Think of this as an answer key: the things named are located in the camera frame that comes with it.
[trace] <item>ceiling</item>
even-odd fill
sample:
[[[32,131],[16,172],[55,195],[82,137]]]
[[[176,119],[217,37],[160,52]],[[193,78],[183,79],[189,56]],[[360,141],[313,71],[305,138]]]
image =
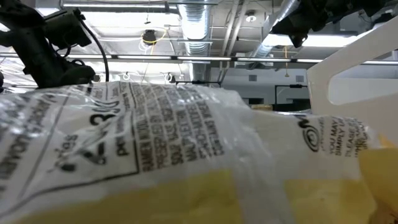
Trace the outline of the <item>ceiling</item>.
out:
[[[29,4],[35,7],[43,15],[58,10],[58,0],[29,0]],[[279,10],[281,0],[261,1],[252,0],[248,4],[248,10],[255,10],[256,20],[247,22],[243,20],[238,38],[233,46],[233,54],[248,53],[253,51],[262,41],[262,27],[266,15]],[[211,37],[210,55],[219,55],[226,34],[226,23],[233,2],[231,0],[220,1],[211,8]],[[176,14],[160,13],[116,13],[116,12],[84,12],[86,23],[100,40],[107,54],[153,54],[153,55],[184,55],[181,21]],[[344,30],[358,31],[359,26],[364,26],[364,21],[358,15],[351,15],[341,27]],[[144,49],[141,43],[141,35],[145,30],[154,29],[158,41],[153,48]],[[335,53],[340,48],[336,47],[301,47],[296,49],[289,46],[277,46],[272,49],[274,57],[324,59]],[[12,52],[12,49],[0,47],[1,52]],[[99,54],[95,44],[87,47],[75,47],[72,54]],[[104,73],[103,63],[87,62],[99,74]],[[125,63],[110,62],[112,80],[132,80],[134,82],[167,83],[165,76],[174,74],[177,80],[189,80],[188,64],[176,63]],[[275,64],[274,68],[285,68],[285,65]],[[289,65],[290,68],[308,68],[308,65]],[[33,85],[30,76],[22,73],[23,64],[17,58],[4,58],[0,65],[9,84]]]

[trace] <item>ceiling light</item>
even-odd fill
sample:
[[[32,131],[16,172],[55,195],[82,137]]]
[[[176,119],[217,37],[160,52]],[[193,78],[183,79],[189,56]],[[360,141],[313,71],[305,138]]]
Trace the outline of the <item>ceiling light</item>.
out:
[[[220,60],[220,61],[230,61],[230,57],[185,57],[185,56],[180,56],[177,57],[178,60],[204,60],[204,61],[212,61],[212,60]]]
[[[63,7],[142,7],[140,4],[87,4],[87,3],[65,3]],[[146,5],[148,8],[164,8],[163,5]],[[176,9],[176,6],[170,6],[170,9]]]
[[[238,58],[239,62],[290,62],[291,59],[284,58]]]
[[[137,60],[170,60],[170,56],[135,56],[135,55],[118,55],[120,59],[137,59]]]
[[[368,61],[362,63],[363,65],[398,65],[396,61]]]
[[[211,40],[177,40],[177,43],[201,43],[201,44],[212,44]]]
[[[256,21],[257,17],[256,16],[247,16],[246,21],[247,22],[254,22]]]
[[[69,55],[68,58],[78,58],[78,59],[102,59],[102,55],[86,55],[86,54],[81,54],[81,55]],[[106,58],[111,59],[112,56],[106,55]]]
[[[308,35],[304,47],[345,47],[356,40],[356,36]]]
[[[255,13],[256,13],[255,10],[248,10],[248,11],[246,12],[246,16],[247,16],[246,21],[247,21],[247,22],[254,22],[254,21],[256,21],[257,17],[254,15]]]
[[[323,61],[322,59],[297,59],[297,62],[301,63],[319,63]]]

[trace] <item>pipe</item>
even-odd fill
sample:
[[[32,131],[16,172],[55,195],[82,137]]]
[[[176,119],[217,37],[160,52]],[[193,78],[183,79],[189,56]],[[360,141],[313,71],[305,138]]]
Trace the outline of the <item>pipe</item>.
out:
[[[165,4],[134,4],[132,2],[112,1],[62,1],[61,9],[78,7],[82,12],[144,12],[179,14],[177,5]]]
[[[170,34],[169,34],[169,31],[168,31],[168,30],[166,31],[166,33],[167,33],[167,37],[170,38]],[[177,55],[177,53],[176,53],[176,51],[175,51],[175,49],[174,49],[173,42],[172,42],[171,40],[169,40],[169,42],[170,42],[170,46],[171,46],[171,48],[172,48],[172,50],[173,50],[174,55]],[[178,63],[177,65],[178,65],[178,69],[180,70],[180,77],[181,77],[181,76],[182,76],[181,66],[180,66],[179,63]]]
[[[271,32],[275,24],[277,24],[279,21],[281,21],[294,10],[296,10],[299,5],[299,0],[284,0],[280,6],[280,10],[275,14],[267,17],[263,26],[264,39],[262,40],[262,43],[257,46],[256,50],[250,55],[250,57],[262,58],[266,57],[269,54],[274,46],[267,44],[268,34]],[[247,65],[246,68],[252,70],[255,68],[255,66],[256,64],[250,63]]]
[[[104,41],[104,42],[127,42],[127,41],[135,41],[135,40],[141,40],[141,36],[131,36],[131,37],[99,37],[98,40]],[[203,43],[211,43],[214,41],[224,41],[224,39],[220,37],[215,37],[212,39],[208,40],[186,40],[186,39],[181,39],[178,37],[164,37],[162,40],[176,40],[177,42],[203,42]],[[239,38],[239,41],[246,41],[246,42],[260,42],[258,39],[252,39],[252,38]]]
[[[19,58],[16,53],[0,53],[0,58]],[[87,61],[102,61],[101,54],[70,54],[68,59],[82,59]],[[206,57],[206,56],[169,56],[169,55],[107,55],[110,62],[142,62],[143,60],[153,60],[158,62],[274,62],[274,63],[305,63],[317,64],[324,59],[307,58],[249,58],[249,57]],[[397,61],[392,60],[370,60],[361,65],[382,65],[398,66]]]
[[[223,47],[221,48],[220,56],[224,56],[226,47],[228,45],[229,36],[231,35],[232,26],[234,25],[235,16],[238,11],[239,0],[234,0],[232,10],[231,10],[231,18],[229,19],[228,26],[226,28],[226,33],[224,37]]]
[[[176,27],[179,28],[181,26],[178,25],[165,25],[165,27]],[[225,26],[210,26],[213,29],[227,29]],[[262,27],[241,27],[241,29],[262,29]]]
[[[237,36],[239,34],[239,30],[241,29],[243,18],[246,15],[246,9],[248,8],[249,2],[250,2],[249,0],[244,0],[244,2],[243,2],[241,13],[239,15],[236,27],[234,28],[234,34],[232,35],[231,43],[229,44],[229,48],[228,48],[228,51],[226,53],[227,56],[230,56],[231,53],[232,53],[232,50],[233,50],[235,42],[236,42],[236,38],[237,38]],[[220,62],[220,73],[218,74],[217,81],[221,82],[221,83],[223,82],[223,80],[225,78],[225,75],[226,75],[226,73],[227,73],[227,71],[229,69],[230,62],[227,62],[226,68],[222,68],[222,66],[223,66],[223,63]]]
[[[182,32],[186,40],[207,40],[210,28],[210,6],[181,4],[178,5],[182,17]],[[206,42],[185,43],[185,50],[189,56],[207,56],[209,44]],[[189,67],[191,81],[207,81],[207,64],[191,63]]]
[[[229,48],[228,48],[228,51],[226,53],[227,56],[230,56],[231,53],[232,53],[232,49],[234,48],[236,37],[239,34],[239,30],[241,28],[243,18],[246,15],[246,9],[248,8],[249,2],[250,2],[249,0],[244,0],[244,2],[243,2],[241,13],[239,15],[238,21],[237,21],[236,26],[234,28],[234,34],[232,35],[231,43],[229,44]]]

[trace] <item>black mount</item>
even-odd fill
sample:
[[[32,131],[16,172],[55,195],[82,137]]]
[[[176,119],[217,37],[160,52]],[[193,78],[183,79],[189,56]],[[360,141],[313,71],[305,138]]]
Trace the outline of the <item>black mount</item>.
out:
[[[69,62],[58,51],[91,44],[78,9],[62,10],[42,17],[18,0],[0,0],[0,22],[10,29],[0,31],[0,45],[13,47],[39,88],[90,83],[94,70]]]
[[[218,84],[221,88],[221,82],[206,82],[206,81],[200,81],[200,80],[196,80],[196,81],[175,81],[175,85],[178,85],[179,83],[191,83],[194,85],[207,85],[207,84]]]

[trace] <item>fluorescent light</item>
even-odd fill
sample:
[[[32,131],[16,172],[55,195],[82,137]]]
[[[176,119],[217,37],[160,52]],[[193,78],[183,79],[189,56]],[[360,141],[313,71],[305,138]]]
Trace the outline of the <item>fluorescent light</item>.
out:
[[[308,35],[304,47],[345,47],[356,40],[356,36]]]
[[[195,57],[195,56],[180,56],[177,57],[178,60],[204,60],[204,61],[230,61],[232,58],[230,57]]]
[[[302,62],[302,63],[319,63],[323,61],[322,59],[297,59],[297,62]]]
[[[63,7],[142,7],[142,4],[85,4],[85,3],[65,3]],[[164,8],[163,5],[145,5],[148,8]]]
[[[112,56],[105,55],[106,58],[111,59]],[[102,59],[102,55],[69,55],[67,58],[80,58],[80,59]]]
[[[177,40],[177,43],[193,43],[193,44],[212,44],[213,41],[209,40]]]
[[[256,21],[256,19],[257,19],[257,17],[254,15],[247,16],[246,22],[254,22],[254,21]]]
[[[341,35],[308,35],[303,43],[304,47],[345,47],[354,42],[356,36],[345,37]],[[274,47],[277,45],[292,45],[292,41],[287,35],[269,34],[262,42],[265,46]]]
[[[135,56],[135,55],[118,55],[120,59],[137,59],[137,60],[170,60],[170,56]]]
[[[367,61],[362,63],[363,65],[398,65],[395,61]]]
[[[238,58],[239,62],[290,62],[284,58]]]

